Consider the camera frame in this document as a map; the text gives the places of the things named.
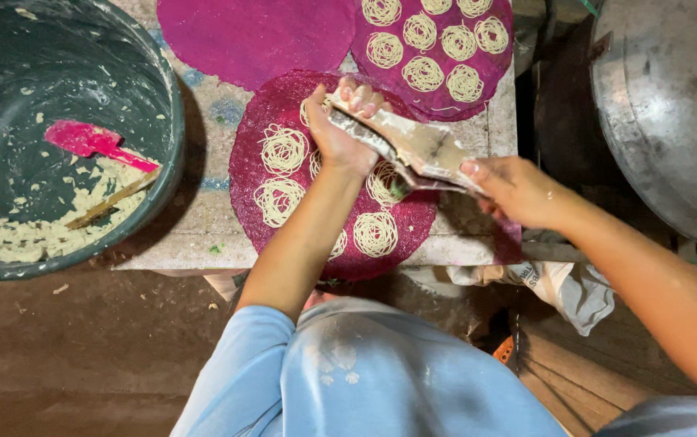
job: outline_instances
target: raw noodle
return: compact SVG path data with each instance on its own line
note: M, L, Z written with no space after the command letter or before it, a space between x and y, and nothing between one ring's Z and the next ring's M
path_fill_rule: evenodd
M478 48L475 35L464 24L449 25L443 30L440 40L445 54L457 61L470 59Z
M437 43L438 28L434 21L422 12L405 20L402 36L405 44L423 52L430 50Z
M265 170L279 176L293 174L303 164L308 138L300 131L271 124L265 129L262 163Z
M459 5L465 17L475 18L485 14L493 2L494 0L456 0L456 5Z
M375 32L370 34L366 53L373 64L381 68L392 68L402 60L403 45L397 35Z
M308 167L310 170L310 178L311 180L314 180L316 175L318 175L321 171L321 151L316 149L313 153L311 153L309 161L310 165L308 165Z
M303 100L303 102L300 104L300 123L302 123L305 127L310 127L310 124L308 124L308 113L305 112L305 102L308 99Z
M310 128L310 122L308 121L308 111L305 110L305 102L308 100L308 98L305 98L303 102L300 104L300 123L303 124L303 126ZM330 103L324 99L324 102L321 104L321 109L326 112L330 107Z
M380 203L382 207L389 208L395 203L400 203L403 199L391 190L392 183L396 178L397 172L394 170L394 165L389 161L381 161L375 164L373 172L364 181L364 186L370 197Z
M508 31L495 16L475 23L475 39L478 41L480 50L493 55L498 55L508 48Z
M432 15L440 15L451 8L451 0L421 0L424 10Z
M335 242L335 245L332 247L332 252L330 253L330 257L327 258L326 260L332 261L335 258L342 255L343 251L346 250L347 244L348 244L348 234L346 233L345 229L341 229L341 234L337 237L337 241Z
M400 0L362 0L364 19L370 24L386 26L402 15Z
M402 69L402 77L411 88L421 93L435 91L445 80L438 63L426 56L411 59Z
M474 102L483 94L483 81L480 80L478 72L464 64L453 68L445 86L457 102Z
M305 190L294 180L274 177L254 191L254 203L262 210L262 222L280 228L303 200Z
M397 229L388 212L366 212L354 223L354 245L368 257L378 258L394 251Z

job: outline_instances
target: forearm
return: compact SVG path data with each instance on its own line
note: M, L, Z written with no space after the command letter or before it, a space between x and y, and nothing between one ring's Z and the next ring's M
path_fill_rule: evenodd
M363 180L325 165L251 269L238 310L265 305L297 321L351 212Z
M557 229L603 273L664 351L697 382L697 269L577 199Z

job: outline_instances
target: dark green basin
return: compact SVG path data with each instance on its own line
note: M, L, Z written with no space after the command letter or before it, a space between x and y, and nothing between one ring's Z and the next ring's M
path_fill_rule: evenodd
M119 133L126 147L163 164L162 175L146 200L97 242L35 263L0 261L0 280L54 272L100 253L143 227L180 181L181 95L168 61L140 24L105 0L0 0L0 218L62 217L74 197L63 176L92 188L89 174L76 172L81 165L91 170L92 159L69 165L70 153L43 140L57 119ZM36 183L41 189L33 192ZM29 197L28 206L10 214L21 196Z

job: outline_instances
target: spatula handle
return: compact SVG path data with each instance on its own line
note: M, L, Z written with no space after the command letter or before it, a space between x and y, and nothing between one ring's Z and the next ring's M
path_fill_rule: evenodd
M127 165L132 165L133 167L141 170L142 172L149 173L158 167L155 163L150 163L145 159L140 159L131 153L127 153L120 148L109 148L108 150L99 151L109 158L116 159L119 162L125 163Z

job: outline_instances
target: noodle press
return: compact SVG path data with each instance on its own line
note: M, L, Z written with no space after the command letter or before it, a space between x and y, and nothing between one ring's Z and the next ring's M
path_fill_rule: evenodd
M448 127L418 123L383 109L364 118L350 111L340 97L327 94L326 98L333 108L328 117L332 124L394 165L400 177L392 183L393 191L402 195L413 190L483 193L459 170L472 157Z

